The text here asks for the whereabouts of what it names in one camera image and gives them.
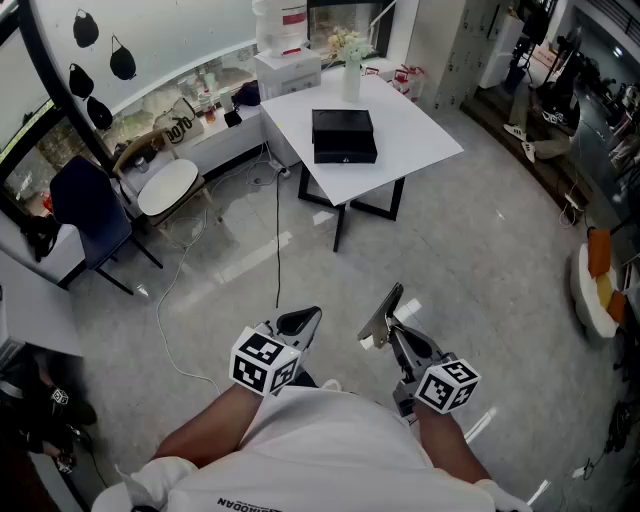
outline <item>gray tile floor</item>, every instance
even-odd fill
[[[413,299],[408,321],[483,375],[475,399],[455,416],[467,431],[495,408],[471,443],[494,479],[525,500],[551,482],[537,510],[555,510],[562,494],[604,510],[630,451],[605,457],[588,482],[566,476],[600,455],[625,391],[612,369],[618,340],[590,346],[568,292],[568,258],[585,239],[584,224],[564,229],[535,179],[464,114],[439,121],[464,153],[407,179],[397,222],[348,211],[338,254],[331,251],[334,212],[297,199],[299,168],[281,181],[281,310],[323,309],[307,362],[317,381],[337,378],[392,408],[395,361],[388,351],[365,351],[356,335],[401,282],[402,303]],[[270,174],[261,165],[252,178]],[[275,306],[276,189],[245,179],[243,172],[213,192],[220,209],[209,213],[160,310],[176,364],[221,389],[230,384],[231,344]],[[390,194],[384,187],[366,199],[385,204]],[[182,213],[202,218],[204,207],[197,199]],[[184,221],[175,235],[189,239],[192,228],[195,222]],[[127,471],[216,396],[208,382],[174,371],[158,331],[156,305],[182,252],[155,233],[145,243],[164,270],[131,247],[107,265],[136,296],[91,272],[70,287],[84,379],[99,415],[97,445]]]

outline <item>white t-shirt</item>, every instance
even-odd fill
[[[435,469],[387,409],[350,393],[293,386],[265,398],[240,451],[200,470],[158,459],[132,479],[130,494],[141,484],[148,504],[168,512],[495,511],[488,493]],[[122,483],[93,506],[130,509]]]

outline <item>shoe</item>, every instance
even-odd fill
[[[527,158],[532,164],[536,163],[536,150],[533,147],[533,144],[529,144],[528,142],[522,143],[522,148],[524,149]]]
[[[510,133],[514,137],[517,137],[522,142],[527,142],[527,134],[518,125],[505,124],[504,129],[507,131],[507,133]]]
[[[320,389],[326,389],[329,391],[342,391],[342,384],[340,384],[336,379],[329,379],[322,385]]]

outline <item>white round cushion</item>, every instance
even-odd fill
[[[611,289],[617,290],[617,276],[613,267],[607,272]],[[576,314],[591,335],[600,338],[613,338],[618,323],[611,318],[600,304],[598,285],[589,273],[589,249],[582,244],[573,255],[571,262],[571,294],[576,301]]]
[[[148,216],[171,208],[187,193],[198,177],[196,164],[179,158],[165,165],[138,195],[138,206]]]

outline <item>cabinet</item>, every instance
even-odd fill
[[[458,108],[475,94],[507,0],[420,0],[407,64],[426,79],[418,105],[428,113]]]

